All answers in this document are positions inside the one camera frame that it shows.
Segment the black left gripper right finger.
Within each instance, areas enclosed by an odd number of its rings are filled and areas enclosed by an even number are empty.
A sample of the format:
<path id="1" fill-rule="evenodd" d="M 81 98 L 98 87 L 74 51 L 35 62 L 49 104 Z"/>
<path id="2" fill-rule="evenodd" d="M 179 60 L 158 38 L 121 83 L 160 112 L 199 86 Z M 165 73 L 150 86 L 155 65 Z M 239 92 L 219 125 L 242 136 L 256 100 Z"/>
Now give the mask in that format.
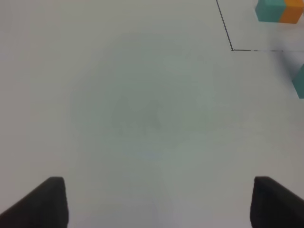
<path id="1" fill-rule="evenodd" d="M 267 176 L 257 176 L 250 206 L 253 228 L 302 228 L 304 200 Z"/>

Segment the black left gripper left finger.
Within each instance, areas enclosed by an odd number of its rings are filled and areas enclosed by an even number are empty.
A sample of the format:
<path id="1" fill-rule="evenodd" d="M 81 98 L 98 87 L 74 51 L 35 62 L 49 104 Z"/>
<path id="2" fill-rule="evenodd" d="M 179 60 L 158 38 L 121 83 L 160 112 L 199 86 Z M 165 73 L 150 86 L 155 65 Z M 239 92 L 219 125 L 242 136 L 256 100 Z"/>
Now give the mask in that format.
<path id="1" fill-rule="evenodd" d="M 50 177 L 0 214 L 2 228 L 66 228 L 69 210 L 63 177 Z"/>

